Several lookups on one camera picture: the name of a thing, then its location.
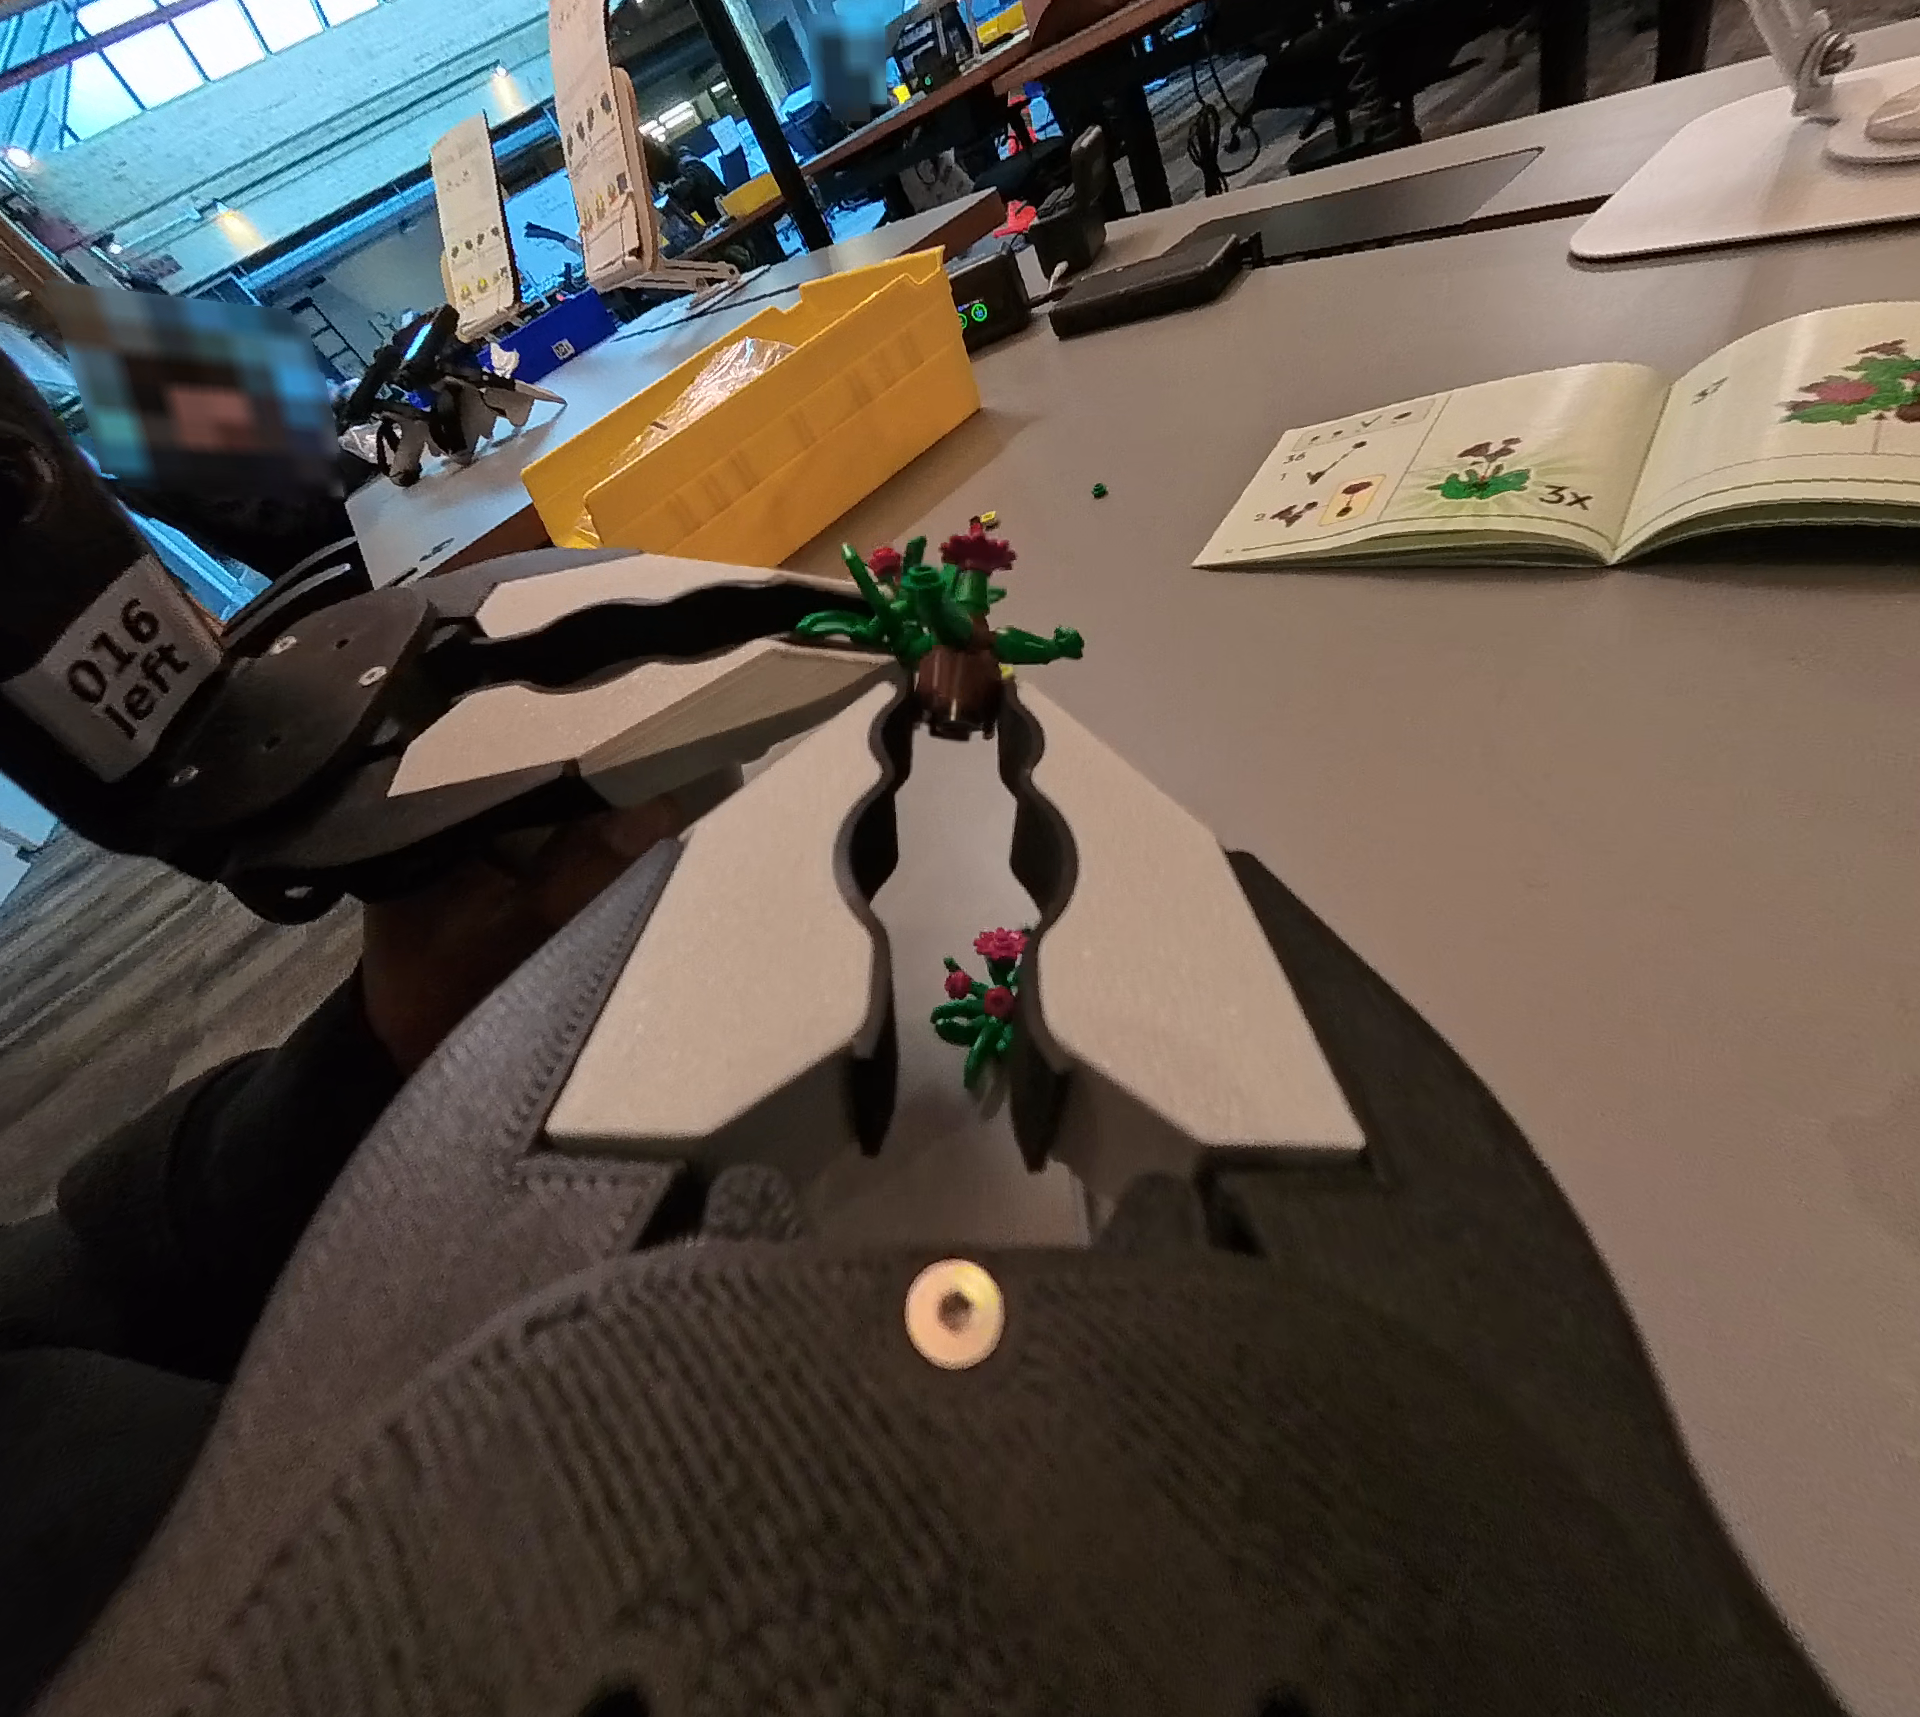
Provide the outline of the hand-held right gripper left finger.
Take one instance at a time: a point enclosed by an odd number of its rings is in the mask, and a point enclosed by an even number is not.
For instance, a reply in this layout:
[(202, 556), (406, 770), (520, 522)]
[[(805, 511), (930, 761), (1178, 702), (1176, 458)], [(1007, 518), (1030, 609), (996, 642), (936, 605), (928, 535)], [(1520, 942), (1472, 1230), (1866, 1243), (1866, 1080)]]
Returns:
[(876, 678), (682, 842), (553, 1107), (575, 1156), (821, 1170), (897, 1104), (893, 955), (912, 729)]

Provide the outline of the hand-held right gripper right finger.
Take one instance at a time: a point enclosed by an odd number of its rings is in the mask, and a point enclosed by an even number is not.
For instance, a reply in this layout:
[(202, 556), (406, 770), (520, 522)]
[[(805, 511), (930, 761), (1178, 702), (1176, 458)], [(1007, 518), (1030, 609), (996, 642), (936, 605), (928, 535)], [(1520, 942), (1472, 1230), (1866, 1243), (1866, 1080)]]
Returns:
[(1031, 1170), (1348, 1163), (1361, 1125), (1213, 832), (1037, 688), (998, 731), (1036, 911), (1005, 1103)]

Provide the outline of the toy brick cactus pink flower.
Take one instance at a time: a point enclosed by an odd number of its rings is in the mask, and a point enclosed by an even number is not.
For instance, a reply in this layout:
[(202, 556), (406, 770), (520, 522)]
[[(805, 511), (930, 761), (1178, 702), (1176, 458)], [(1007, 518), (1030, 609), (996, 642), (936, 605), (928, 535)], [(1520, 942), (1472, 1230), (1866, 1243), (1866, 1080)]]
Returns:
[(1086, 655), (1071, 626), (1036, 632), (998, 618), (1002, 577), (1013, 563), (1013, 546), (982, 518), (948, 535), (933, 560), (921, 540), (906, 555), (893, 585), (906, 626), (899, 656), (912, 668), (917, 716), (937, 738), (988, 738), (1009, 671)]

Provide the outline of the person's left forearm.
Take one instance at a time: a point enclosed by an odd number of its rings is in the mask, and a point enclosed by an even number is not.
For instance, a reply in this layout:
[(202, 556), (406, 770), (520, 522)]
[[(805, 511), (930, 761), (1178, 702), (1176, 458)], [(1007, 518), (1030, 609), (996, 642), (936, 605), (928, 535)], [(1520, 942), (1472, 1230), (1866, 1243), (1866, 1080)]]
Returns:
[(1, 1232), (1, 1348), (223, 1384), (306, 1227), (406, 1075), (354, 969), (279, 1045), (179, 1085)]

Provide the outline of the person's left hand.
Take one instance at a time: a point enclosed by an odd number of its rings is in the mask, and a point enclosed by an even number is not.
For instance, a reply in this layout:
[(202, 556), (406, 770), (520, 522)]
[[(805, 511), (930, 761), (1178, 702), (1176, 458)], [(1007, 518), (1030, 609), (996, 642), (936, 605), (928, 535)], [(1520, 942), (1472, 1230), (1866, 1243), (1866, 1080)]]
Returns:
[(362, 913), (357, 984), (372, 1037), (408, 1077), (530, 955), (694, 819), (665, 794), (492, 842), (426, 889)]

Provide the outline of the yellow plastic bin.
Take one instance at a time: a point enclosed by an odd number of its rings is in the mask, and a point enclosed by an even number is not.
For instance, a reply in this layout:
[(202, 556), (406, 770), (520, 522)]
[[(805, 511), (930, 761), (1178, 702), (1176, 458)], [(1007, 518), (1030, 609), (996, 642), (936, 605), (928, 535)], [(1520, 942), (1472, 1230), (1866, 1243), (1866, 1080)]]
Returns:
[[(778, 566), (979, 407), (937, 248), (809, 280), (522, 470), (548, 538)], [(676, 397), (715, 344), (798, 354), (705, 413)]]

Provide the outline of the blue plastic bin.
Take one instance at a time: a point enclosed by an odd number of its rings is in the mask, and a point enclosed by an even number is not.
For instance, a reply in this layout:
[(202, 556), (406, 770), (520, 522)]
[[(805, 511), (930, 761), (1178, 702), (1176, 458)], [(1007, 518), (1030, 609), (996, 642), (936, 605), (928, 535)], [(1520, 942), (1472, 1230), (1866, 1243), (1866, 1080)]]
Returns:
[(537, 311), (489, 335), (481, 359), (492, 373), (540, 384), (617, 327), (617, 317), (595, 289), (556, 291)]

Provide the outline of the small cream chart board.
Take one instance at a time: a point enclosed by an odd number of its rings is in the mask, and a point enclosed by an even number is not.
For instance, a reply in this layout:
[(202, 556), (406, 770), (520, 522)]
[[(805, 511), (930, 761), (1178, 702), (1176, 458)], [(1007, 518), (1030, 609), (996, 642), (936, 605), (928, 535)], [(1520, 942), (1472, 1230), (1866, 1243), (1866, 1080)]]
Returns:
[(522, 309), (522, 284), (489, 121), (461, 118), (432, 146), (427, 167), (441, 235), (444, 299), (453, 334), (480, 344)]

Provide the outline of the tall cream chart board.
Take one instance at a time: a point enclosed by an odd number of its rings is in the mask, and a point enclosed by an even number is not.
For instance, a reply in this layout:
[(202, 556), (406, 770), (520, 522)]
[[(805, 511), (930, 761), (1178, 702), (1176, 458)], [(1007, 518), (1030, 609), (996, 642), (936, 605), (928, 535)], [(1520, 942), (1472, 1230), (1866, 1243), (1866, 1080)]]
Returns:
[(612, 61), (612, 0), (545, 0), (553, 121), (588, 286), (700, 294), (740, 280), (732, 263), (670, 256), (629, 77)]

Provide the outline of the black pole with round disc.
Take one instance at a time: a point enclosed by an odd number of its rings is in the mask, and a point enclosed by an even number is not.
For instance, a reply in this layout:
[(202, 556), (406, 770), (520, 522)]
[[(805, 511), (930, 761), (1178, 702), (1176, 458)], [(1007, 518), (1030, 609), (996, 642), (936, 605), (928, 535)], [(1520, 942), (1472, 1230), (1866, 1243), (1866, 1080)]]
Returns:
[(688, 0), (732, 88), (766, 167), (774, 174), (783, 208), (807, 249), (833, 244), (827, 219), (789, 146), (762, 64), (772, 60), (764, 38), (749, 31), (753, 18), (745, 0)]

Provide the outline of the black power adapter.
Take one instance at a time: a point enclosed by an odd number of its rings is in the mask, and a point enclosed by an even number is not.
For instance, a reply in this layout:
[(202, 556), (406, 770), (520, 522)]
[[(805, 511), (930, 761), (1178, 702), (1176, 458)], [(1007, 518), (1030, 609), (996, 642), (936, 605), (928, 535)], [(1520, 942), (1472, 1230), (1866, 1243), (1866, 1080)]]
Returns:
[(1023, 232), (1040, 273), (1050, 281), (1092, 267), (1105, 246), (1111, 162), (1100, 124), (1071, 140), (1068, 178), (1040, 202)]

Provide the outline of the black power brick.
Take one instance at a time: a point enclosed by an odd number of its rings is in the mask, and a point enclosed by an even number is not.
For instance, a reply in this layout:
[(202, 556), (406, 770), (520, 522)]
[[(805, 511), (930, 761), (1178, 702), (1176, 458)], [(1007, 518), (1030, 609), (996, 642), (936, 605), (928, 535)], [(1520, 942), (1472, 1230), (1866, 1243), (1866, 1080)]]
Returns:
[(1257, 232), (1190, 237), (1160, 256), (1076, 277), (1047, 311), (1058, 339), (1210, 305), (1259, 266)]

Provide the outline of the open instruction booklet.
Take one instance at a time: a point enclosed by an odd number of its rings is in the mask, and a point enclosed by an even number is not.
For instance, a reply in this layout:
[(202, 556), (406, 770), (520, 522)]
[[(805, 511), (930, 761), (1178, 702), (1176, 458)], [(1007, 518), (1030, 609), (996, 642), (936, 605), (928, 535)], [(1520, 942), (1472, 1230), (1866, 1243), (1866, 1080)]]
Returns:
[(1192, 565), (1613, 568), (1916, 520), (1917, 305), (1878, 299), (1766, 323), (1678, 377), (1586, 361), (1290, 428)]

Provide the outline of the long wooden table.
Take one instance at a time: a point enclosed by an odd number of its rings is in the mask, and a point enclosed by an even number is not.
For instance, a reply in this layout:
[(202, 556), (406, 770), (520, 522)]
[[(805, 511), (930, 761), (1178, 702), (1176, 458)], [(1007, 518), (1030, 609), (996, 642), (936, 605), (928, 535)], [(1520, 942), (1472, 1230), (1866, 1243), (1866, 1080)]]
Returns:
[(855, 162), (871, 158), (882, 146), (891, 146), (897, 138), (926, 128), (936, 114), (949, 105), (974, 108), (983, 97), (1005, 99), (1028, 88), (1044, 86), (1059, 72), (1101, 65), (1110, 55), (1117, 55), (1119, 88), (1140, 90), (1141, 67), (1147, 67), (1147, 81), (1156, 79), (1157, 73), (1180, 67), (1172, 60), (1161, 60), (1161, 54), (1150, 50), (1145, 39), (1176, 16), (1204, 2), (1127, 0), (1113, 12), (1050, 44), (1037, 44), (1030, 29), (1021, 29), (974, 57), (937, 88), (908, 95), (883, 115), (854, 128), (844, 140), (804, 159), (802, 174), (817, 184), (832, 174), (851, 170)]

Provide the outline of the white monitor stand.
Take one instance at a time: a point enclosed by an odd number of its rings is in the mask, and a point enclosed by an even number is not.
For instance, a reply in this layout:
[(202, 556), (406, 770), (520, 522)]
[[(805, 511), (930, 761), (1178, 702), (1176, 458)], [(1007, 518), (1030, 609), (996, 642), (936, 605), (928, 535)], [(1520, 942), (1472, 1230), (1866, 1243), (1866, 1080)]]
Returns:
[(1576, 260), (1916, 219), (1916, 60), (1862, 67), (1854, 39), (1813, 0), (1742, 3), (1784, 86), (1678, 130), (1573, 234)]

